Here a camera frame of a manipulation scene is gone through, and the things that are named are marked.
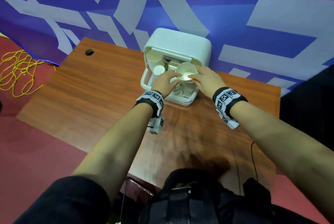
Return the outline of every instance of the yellow rope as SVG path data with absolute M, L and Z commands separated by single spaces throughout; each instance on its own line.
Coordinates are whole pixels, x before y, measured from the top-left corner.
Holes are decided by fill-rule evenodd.
M 39 86 L 35 90 L 31 91 L 33 85 L 34 85 L 34 79 L 35 79 L 35 71 L 37 65 L 45 63 L 44 61 L 39 61 L 33 59 L 28 53 L 26 53 L 24 50 L 15 51 L 15 52 L 9 52 L 2 56 L 0 66 L 4 62 L 13 61 L 13 63 L 8 66 L 6 69 L 4 69 L 0 73 L 0 89 L 1 90 L 12 90 L 12 95 L 14 97 L 20 97 L 22 95 L 29 95 L 34 93 L 37 89 L 42 87 L 43 85 Z M 29 80 L 21 90 L 20 95 L 15 95 L 15 85 L 17 81 L 19 80 L 20 76 L 23 74 L 29 74 L 31 76 L 31 80 Z

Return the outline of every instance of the wooden table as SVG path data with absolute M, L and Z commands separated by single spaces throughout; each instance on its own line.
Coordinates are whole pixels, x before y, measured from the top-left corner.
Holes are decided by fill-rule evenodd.
M 90 48 L 94 54 L 86 56 Z M 18 118 L 89 152 L 143 93 L 140 79 L 144 69 L 140 51 L 85 38 Z M 238 90 L 250 103 L 279 116 L 279 87 L 219 74 L 227 86 Z M 166 103 L 163 132 L 145 134 L 130 173 L 162 187 L 170 172 L 193 165 L 188 161 L 192 155 L 229 168 L 222 183 L 239 193 L 238 173 L 241 187 L 247 178 L 255 177 L 252 140 L 245 130 L 241 126 L 235 130 L 228 128 L 213 101 L 202 93 L 190 107 Z M 259 180 L 270 188 L 275 166 L 257 146 L 253 153 Z

